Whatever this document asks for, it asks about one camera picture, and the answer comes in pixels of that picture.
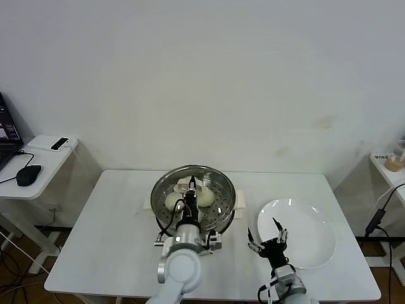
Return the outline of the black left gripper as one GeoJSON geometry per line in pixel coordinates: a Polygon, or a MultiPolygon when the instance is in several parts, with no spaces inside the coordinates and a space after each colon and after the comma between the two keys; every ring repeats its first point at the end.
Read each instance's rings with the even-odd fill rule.
{"type": "Polygon", "coordinates": [[[198,197],[195,192],[195,177],[189,181],[189,191],[184,194],[184,216],[191,219],[199,218],[198,197]]]}

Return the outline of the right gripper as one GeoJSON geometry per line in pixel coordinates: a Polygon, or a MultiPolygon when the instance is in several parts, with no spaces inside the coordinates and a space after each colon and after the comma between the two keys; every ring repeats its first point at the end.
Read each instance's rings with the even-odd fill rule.
{"type": "Polygon", "coordinates": [[[289,262],[289,259],[284,255],[284,251],[287,249],[288,230],[283,228],[274,217],[272,219],[278,229],[277,239],[270,239],[259,245],[255,243],[250,228],[247,228],[248,247],[255,253],[259,253],[261,258],[268,259],[272,268],[279,268],[289,262]]]}

